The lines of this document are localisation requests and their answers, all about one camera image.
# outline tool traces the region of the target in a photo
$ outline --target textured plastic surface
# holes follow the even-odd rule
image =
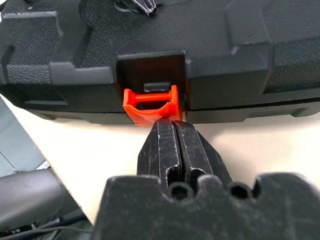
[[[186,0],[147,17],[112,0],[9,0],[0,93],[38,115],[104,123],[127,122],[124,89],[159,82],[177,85],[192,123],[242,120],[198,112],[318,102],[319,10],[318,0]]]

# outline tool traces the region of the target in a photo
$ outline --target white desk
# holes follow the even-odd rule
[[[49,121],[4,100],[94,224],[107,178],[136,173],[150,127]],[[319,119],[319,113],[285,115],[196,128],[220,153],[234,181],[252,187],[259,173],[285,171],[301,173],[320,188]]]

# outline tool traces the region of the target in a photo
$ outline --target hex socket hole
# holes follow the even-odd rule
[[[192,199],[195,193],[188,184],[184,182],[174,182],[168,187],[167,195],[172,199],[181,201]]]
[[[249,197],[247,190],[242,186],[231,187],[231,195],[237,199],[247,199]]]
[[[231,196],[240,200],[249,199],[253,196],[251,189],[247,185],[240,182],[232,182],[230,185],[228,185],[228,189]]]

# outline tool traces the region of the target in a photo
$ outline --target orange plastic clip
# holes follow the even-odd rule
[[[168,101],[159,109],[139,110],[138,103]],[[166,93],[138,94],[130,89],[124,90],[123,108],[136,125],[151,126],[156,120],[170,118],[172,121],[182,121],[182,110],[179,108],[179,94],[176,85]]]

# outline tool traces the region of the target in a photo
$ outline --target white tabletop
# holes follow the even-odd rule
[[[151,128],[44,120],[4,100],[94,224],[106,180],[136,173]],[[234,181],[252,187],[260,173],[296,172],[320,188],[319,119],[320,113],[195,126],[220,153]]]

